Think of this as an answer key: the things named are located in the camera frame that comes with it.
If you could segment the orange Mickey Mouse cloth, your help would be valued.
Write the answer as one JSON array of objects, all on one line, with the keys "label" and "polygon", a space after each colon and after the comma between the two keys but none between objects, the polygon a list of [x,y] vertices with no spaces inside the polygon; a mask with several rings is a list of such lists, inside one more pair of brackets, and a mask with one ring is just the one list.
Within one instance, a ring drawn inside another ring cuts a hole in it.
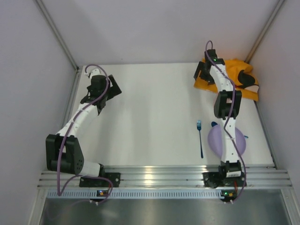
[{"label": "orange Mickey Mouse cloth", "polygon": [[[258,101],[259,83],[253,74],[253,67],[238,59],[225,60],[225,66],[227,74],[234,81],[237,90],[241,91],[242,97]],[[195,80],[194,88],[217,93],[216,85],[208,85],[205,80],[200,78],[200,75],[201,73]]]}]

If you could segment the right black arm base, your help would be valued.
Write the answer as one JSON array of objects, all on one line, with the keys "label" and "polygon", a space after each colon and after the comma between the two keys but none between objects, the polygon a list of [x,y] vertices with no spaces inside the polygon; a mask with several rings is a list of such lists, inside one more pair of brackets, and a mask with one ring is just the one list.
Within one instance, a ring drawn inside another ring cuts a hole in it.
[{"label": "right black arm base", "polygon": [[203,174],[204,186],[207,188],[218,187],[242,187],[245,179],[244,173],[241,177],[223,178],[219,172],[204,172]]}]

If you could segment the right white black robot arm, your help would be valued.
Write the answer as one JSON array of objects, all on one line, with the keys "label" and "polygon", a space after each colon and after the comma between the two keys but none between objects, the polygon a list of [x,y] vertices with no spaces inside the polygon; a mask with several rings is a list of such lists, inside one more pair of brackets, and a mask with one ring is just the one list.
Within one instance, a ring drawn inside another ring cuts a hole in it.
[{"label": "right white black robot arm", "polygon": [[222,157],[219,171],[222,178],[236,178],[242,175],[239,151],[236,146],[236,118],[240,110],[242,94],[229,78],[225,61],[219,58],[215,49],[205,51],[205,61],[200,61],[194,78],[201,78],[217,88],[214,115],[221,127]]}]

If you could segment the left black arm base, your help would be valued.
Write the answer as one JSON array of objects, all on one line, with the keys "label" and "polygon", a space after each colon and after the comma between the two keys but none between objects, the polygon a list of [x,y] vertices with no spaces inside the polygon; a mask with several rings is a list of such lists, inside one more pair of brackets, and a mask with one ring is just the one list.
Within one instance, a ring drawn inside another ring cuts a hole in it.
[{"label": "left black arm base", "polygon": [[106,172],[104,178],[81,177],[79,187],[81,188],[118,188],[121,180],[121,173]]}]

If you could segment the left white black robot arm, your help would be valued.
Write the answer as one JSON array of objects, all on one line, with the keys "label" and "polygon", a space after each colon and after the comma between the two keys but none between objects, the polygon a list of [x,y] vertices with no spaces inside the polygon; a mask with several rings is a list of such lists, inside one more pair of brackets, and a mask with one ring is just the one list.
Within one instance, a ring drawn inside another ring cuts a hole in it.
[{"label": "left white black robot arm", "polygon": [[87,87],[88,94],[80,101],[74,116],[56,134],[48,135],[45,140],[46,164],[50,171],[74,175],[98,177],[104,173],[104,166],[84,159],[80,138],[92,121],[101,113],[106,101],[122,93],[113,75],[94,75]]}]

